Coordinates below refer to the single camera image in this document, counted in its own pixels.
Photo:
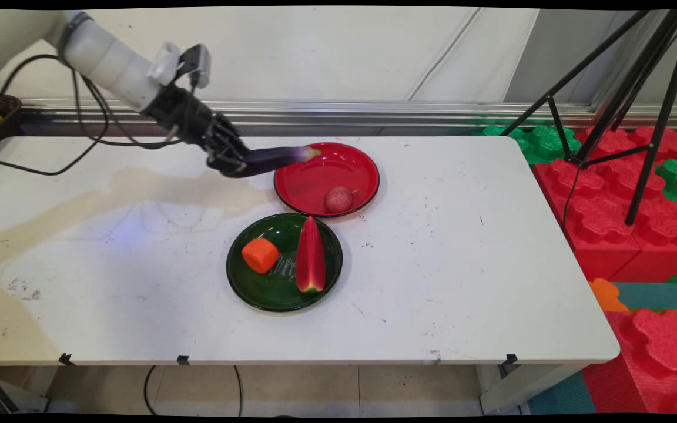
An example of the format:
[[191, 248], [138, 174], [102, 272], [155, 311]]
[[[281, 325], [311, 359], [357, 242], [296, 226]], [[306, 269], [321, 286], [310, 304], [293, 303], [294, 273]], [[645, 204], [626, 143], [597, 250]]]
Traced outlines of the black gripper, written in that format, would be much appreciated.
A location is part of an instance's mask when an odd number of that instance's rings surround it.
[[170, 84], [140, 111], [161, 128], [177, 129], [181, 142], [205, 148], [206, 163], [229, 179], [247, 177], [244, 154], [249, 149], [239, 132], [221, 112], [213, 112], [187, 89]]

